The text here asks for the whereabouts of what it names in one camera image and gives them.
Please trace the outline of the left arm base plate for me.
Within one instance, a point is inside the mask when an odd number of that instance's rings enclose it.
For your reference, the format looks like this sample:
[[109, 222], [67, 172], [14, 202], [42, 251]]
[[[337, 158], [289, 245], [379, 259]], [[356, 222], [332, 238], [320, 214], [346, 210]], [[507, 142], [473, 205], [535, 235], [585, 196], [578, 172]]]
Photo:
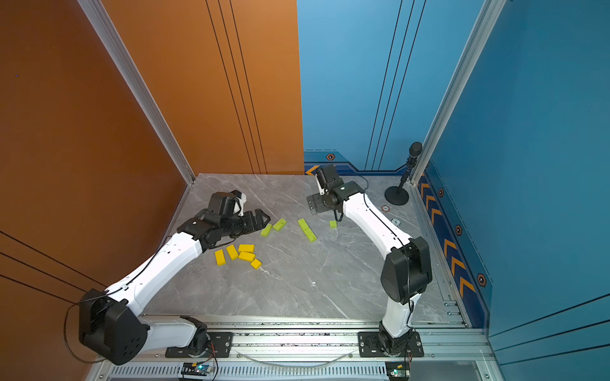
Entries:
[[231, 332], [197, 333], [186, 347], [166, 349], [166, 358], [223, 359], [230, 356], [234, 334]]

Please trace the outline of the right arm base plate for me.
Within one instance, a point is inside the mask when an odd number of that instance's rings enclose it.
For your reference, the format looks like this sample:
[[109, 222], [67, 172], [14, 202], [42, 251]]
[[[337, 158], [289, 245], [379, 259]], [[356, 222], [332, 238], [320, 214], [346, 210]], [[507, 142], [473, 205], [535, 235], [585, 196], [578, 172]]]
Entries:
[[408, 330], [399, 338], [391, 338], [386, 332], [359, 332], [358, 350], [361, 357], [424, 357], [424, 345], [419, 333]]

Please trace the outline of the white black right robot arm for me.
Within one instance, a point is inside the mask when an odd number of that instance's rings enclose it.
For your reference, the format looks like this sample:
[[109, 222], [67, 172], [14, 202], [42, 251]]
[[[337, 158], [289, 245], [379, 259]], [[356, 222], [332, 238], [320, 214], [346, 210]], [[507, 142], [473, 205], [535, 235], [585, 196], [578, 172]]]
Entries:
[[333, 211], [354, 222], [384, 260], [380, 282], [388, 303], [377, 335], [381, 352], [389, 357], [407, 352], [421, 357], [423, 351], [417, 348], [412, 319], [419, 300], [433, 280], [427, 241], [411, 237], [390, 222], [354, 182], [327, 188], [308, 196], [307, 201], [313, 214]]

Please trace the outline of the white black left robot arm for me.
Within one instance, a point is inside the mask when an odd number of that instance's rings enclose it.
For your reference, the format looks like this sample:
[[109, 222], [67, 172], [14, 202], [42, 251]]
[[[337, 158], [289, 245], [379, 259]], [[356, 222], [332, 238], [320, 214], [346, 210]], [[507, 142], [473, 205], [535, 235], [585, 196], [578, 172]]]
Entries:
[[182, 315], [171, 321], [150, 320], [143, 310], [182, 268], [204, 252], [266, 228], [271, 218], [260, 209], [235, 214], [201, 211], [179, 227], [169, 241], [128, 276], [104, 291], [89, 290], [79, 301], [79, 342], [123, 365], [140, 352], [178, 349], [198, 357], [208, 349], [207, 325]]

